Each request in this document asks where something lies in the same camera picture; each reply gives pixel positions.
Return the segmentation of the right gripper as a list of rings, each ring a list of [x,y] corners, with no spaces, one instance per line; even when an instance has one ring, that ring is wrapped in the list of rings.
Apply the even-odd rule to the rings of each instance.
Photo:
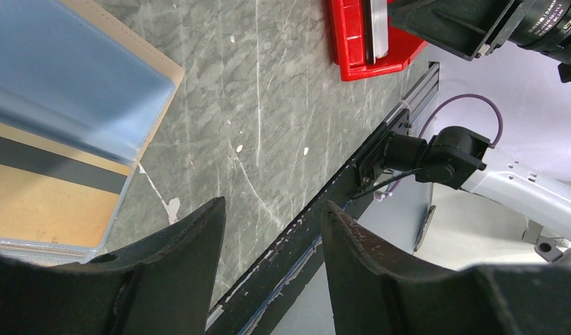
[[[388,15],[393,27],[467,61],[509,40],[557,60],[561,82],[571,82],[571,0],[535,1],[527,13],[525,1],[392,1]]]

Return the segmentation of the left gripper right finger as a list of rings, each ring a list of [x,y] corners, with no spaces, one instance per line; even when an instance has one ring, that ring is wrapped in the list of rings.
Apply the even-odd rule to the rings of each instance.
[[[571,266],[452,271],[402,251],[330,201],[321,234],[337,334],[571,334]]]

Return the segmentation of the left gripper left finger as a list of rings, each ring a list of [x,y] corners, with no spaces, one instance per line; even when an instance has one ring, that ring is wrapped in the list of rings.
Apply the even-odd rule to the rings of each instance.
[[[85,264],[0,255],[0,334],[204,334],[225,222],[218,197]]]

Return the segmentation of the beige card holder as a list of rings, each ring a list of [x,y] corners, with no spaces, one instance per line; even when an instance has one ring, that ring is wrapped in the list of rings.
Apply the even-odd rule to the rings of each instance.
[[[0,255],[42,266],[93,258],[183,78],[94,1],[0,1],[0,123],[131,169],[100,246],[0,240]]]

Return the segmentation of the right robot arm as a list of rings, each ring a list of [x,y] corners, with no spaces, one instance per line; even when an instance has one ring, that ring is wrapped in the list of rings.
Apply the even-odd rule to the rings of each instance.
[[[462,59],[511,42],[557,60],[561,82],[571,82],[571,1],[392,1],[387,11],[393,27]],[[571,187],[522,165],[496,141],[450,126],[429,141],[392,136],[386,157],[398,178],[490,199],[571,243]],[[533,246],[545,261],[571,265],[571,248],[543,236]]]

